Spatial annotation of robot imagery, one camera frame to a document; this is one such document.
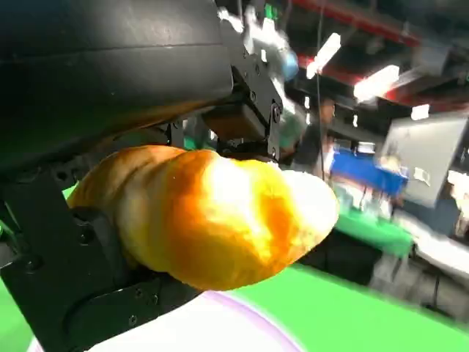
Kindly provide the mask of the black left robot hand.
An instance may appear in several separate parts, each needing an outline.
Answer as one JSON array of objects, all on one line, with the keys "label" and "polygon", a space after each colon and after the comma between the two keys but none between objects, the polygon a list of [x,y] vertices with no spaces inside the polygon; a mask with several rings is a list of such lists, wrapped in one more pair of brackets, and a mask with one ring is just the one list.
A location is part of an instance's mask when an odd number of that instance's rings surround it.
[{"label": "black left robot hand", "polygon": [[86,351],[198,296],[131,269],[103,213],[68,208],[94,148],[137,128],[182,147],[182,119],[208,112],[221,153],[277,161],[281,110],[214,1],[1,3],[1,278],[44,351]]}]

